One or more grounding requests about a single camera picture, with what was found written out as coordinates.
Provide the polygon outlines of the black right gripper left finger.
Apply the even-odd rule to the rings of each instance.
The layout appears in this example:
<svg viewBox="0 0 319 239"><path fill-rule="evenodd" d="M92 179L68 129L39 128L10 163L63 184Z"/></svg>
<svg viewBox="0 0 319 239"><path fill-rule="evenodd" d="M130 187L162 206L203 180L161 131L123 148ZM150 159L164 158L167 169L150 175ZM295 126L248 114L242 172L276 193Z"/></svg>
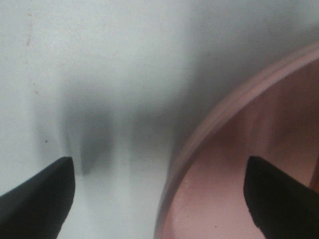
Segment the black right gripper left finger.
<svg viewBox="0 0 319 239"><path fill-rule="evenodd" d="M62 157L0 197L2 239L55 239L75 194L71 157Z"/></svg>

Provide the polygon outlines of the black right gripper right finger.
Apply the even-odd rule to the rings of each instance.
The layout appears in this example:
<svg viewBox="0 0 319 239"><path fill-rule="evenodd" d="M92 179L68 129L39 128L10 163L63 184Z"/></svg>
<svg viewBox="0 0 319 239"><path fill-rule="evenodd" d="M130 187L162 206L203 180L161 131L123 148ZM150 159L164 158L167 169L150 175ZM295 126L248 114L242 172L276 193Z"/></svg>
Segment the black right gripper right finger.
<svg viewBox="0 0 319 239"><path fill-rule="evenodd" d="M243 193L267 239L317 239L319 194L258 156L247 161Z"/></svg>

